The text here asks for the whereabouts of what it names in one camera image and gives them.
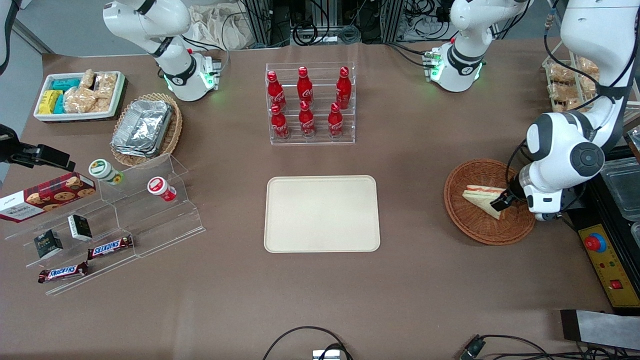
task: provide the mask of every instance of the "walkers cookie box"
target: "walkers cookie box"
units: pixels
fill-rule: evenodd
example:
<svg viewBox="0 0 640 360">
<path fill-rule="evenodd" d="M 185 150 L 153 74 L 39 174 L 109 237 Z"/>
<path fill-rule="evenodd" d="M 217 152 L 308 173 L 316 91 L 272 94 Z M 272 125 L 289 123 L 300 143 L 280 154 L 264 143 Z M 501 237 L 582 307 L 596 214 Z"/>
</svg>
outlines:
<svg viewBox="0 0 640 360">
<path fill-rule="evenodd" d="M 95 193 L 93 181 L 70 172 L 0 199 L 0 218 L 21 222 Z"/>
</svg>

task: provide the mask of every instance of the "round wicker basket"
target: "round wicker basket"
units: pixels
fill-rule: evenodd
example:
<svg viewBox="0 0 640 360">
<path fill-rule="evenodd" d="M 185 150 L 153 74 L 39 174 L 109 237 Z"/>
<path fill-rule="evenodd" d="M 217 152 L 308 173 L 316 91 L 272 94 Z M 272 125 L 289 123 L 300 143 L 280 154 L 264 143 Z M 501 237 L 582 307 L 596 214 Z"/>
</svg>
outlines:
<svg viewBox="0 0 640 360">
<path fill-rule="evenodd" d="M 171 114 L 169 127 L 167 128 L 166 133 L 164 135 L 162 147 L 158 155 L 171 154 L 173 150 L 175 150 L 175 146 L 178 144 L 178 139 L 180 138 L 180 132 L 182 131 L 182 113 L 178 108 L 178 104 L 176 104 L 175 100 L 173 100 L 170 96 L 165 94 L 157 94 L 157 93 L 142 95 L 141 97 L 137 98 L 134 101 L 137 101 L 137 100 L 164 101 L 164 102 L 167 102 L 168 104 L 171 104 L 171 106 L 173 107 L 173 112 Z M 120 117 L 118 118 L 118 122 L 116 123 L 116 127 L 113 130 L 114 134 L 116 131 L 118 131 L 118 127 L 122 122 L 122 118 L 124 118 L 124 115 L 127 113 L 127 110 L 131 106 L 131 103 L 127 105 L 127 107 L 120 114 Z M 142 164 L 143 162 L 152 159 L 152 158 L 144 158 L 142 156 L 131 156 L 131 155 L 120 154 L 119 152 L 115 151 L 114 148 L 111 148 L 111 152 L 113 153 L 113 156 L 116 158 L 116 160 L 118 160 L 119 163 L 130 166 L 130 167 Z"/>
<path fill-rule="evenodd" d="M 522 240 L 536 223 L 534 215 L 523 202 L 514 201 L 496 220 L 473 205 L 462 193 L 467 185 L 483 185 L 505 188 L 504 163 L 492 159 L 475 159 L 456 167 L 444 186 L 444 203 L 451 220 L 474 240 L 488 245 L 509 245 Z M 516 171 L 509 169 L 509 176 Z"/>
</svg>

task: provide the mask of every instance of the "yellow snack package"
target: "yellow snack package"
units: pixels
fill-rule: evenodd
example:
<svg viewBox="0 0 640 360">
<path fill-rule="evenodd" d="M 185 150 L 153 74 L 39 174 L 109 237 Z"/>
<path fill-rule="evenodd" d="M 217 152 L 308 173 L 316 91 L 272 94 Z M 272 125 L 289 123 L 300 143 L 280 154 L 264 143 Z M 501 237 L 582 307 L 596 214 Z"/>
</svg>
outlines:
<svg viewBox="0 0 640 360">
<path fill-rule="evenodd" d="M 62 90 L 46 90 L 42 95 L 42 101 L 38 105 L 38 112 L 41 114 L 53 114 L 58 96 L 62 95 Z"/>
</svg>

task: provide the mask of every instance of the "coca-cola bottle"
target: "coca-cola bottle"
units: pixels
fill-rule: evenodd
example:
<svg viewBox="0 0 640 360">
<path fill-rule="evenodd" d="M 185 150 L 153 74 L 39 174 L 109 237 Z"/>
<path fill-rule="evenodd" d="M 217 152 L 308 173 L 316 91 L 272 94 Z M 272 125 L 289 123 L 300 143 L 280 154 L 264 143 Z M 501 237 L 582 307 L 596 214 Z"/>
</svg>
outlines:
<svg viewBox="0 0 640 360">
<path fill-rule="evenodd" d="M 284 114 L 280 112 L 280 105 L 271 105 L 271 127 L 273 128 L 273 134 L 279 139 L 289 138 L 289 128 L 287 127 L 287 119 Z"/>
<path fill-rule="evenodd" d="M 308 70 L 302 66 L 298 69 L 298 97 L 300 101 L 307 101 L 309 106 L 314 103 L 314 86 L 309 80 Z"/>
<path fill-rule="evenodd" d="M 287 100 L 284 97 L 284 89 L 278 81 L 276 72 L 269 71 L 267 73 L 267 80 L 269 80 L 267 92 L 269 93 L 269 100 L 271 100 L 271 104 L 280 105 L 280 109 L 284 109 L 287 106 Z"/>
<path fill-rule="evenodd" d="M 312 138 L 316 134 L 316 126 L 314 124 L 314 114 L 309 110 L 309 102 L 306 100 L 300 101 L 300 114 L 298 119 L 300 120 L 300 129 L 302 130 L 302 136 L 305 138 Z"/>
<path fill-rule="evenodd" d="M 340 109 L 348 108 L 351 99 L 351 80 L 349 79 L 349 68 L 346 66 L 340 68 L 340 78 L 336 84 L 335 92 Z"/>
<path fill-rule="evenodd" d="M 340 105 L 337 102 L 331 104 L 331 112 L 329 113 L 329 136 L 332 139 L 338 139 L 342 136 L 342 114 L 340 113 Z"/>
</svg>

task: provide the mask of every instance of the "table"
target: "table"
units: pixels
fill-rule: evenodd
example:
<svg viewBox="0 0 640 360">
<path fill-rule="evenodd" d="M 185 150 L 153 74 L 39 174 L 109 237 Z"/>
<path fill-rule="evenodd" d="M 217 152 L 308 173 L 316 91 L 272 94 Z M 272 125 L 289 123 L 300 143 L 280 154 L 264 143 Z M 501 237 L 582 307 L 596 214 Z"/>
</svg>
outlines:
<svg viewBox="0 0 640 360">
<path fill-rule="evenodd" d="M 419 44 L 428 49 L 434 44 Z M 476 84 L 450 94 L 383 45 L 234 52 L 220 90 L 179 102 L 175 157 L 207 229 L 186 241 L 46 297 L 20 244 L 0 246 L 0 354 L 8 359 L 260 359 L 299 325 L 335 331 L 357 359 L 450 359 L 476 333 L 502 333 L 569 350 L 558 309 L 609 305 L 578 237 L 538 223 L 505 247 L 466 237 L 444 209 L 448 173 L 472 158 L 506 161 L 527 126 L 549 110 L 540 40 L 496 41 Z M 354 145 L 273 147 L 264 105 L 265 63 L 356 61 Z M 168 92 L 151 56 L 45 56 L 45 74 L 120 70 L 125 103 Z M 83 171 L 113 158 L 114 122 L 42 124 L 22 137 L 71 153 Z M 13 166 L 4 192 L 59 170 Z M 263 245 L 266 185 L 274 176 L 376 179 L 381 246 L 371 253 L 270 254 Z M 271 359 L 310 359 L 328 336 L 282 340 Z M 484 354 L 531 351 L 492 341 Z"/>
</svg>

